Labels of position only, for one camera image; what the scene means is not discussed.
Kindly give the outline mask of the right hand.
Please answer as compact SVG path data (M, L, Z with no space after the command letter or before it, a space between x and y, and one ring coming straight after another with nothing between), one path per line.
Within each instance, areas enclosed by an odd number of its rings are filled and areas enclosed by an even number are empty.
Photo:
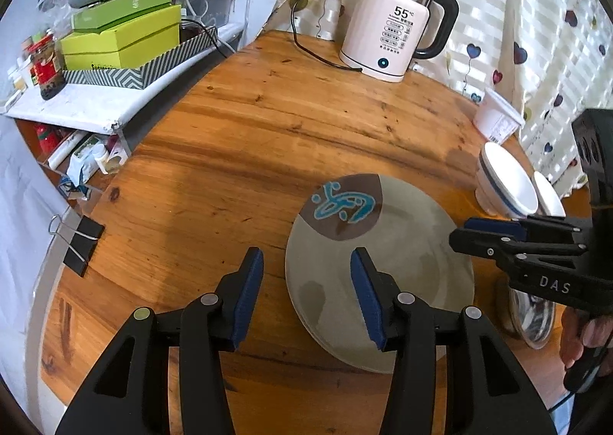
M561 318L560 359L565 369L573 366L588 348L604 347L612 333L612 317L584 322L576 309L567 307Z

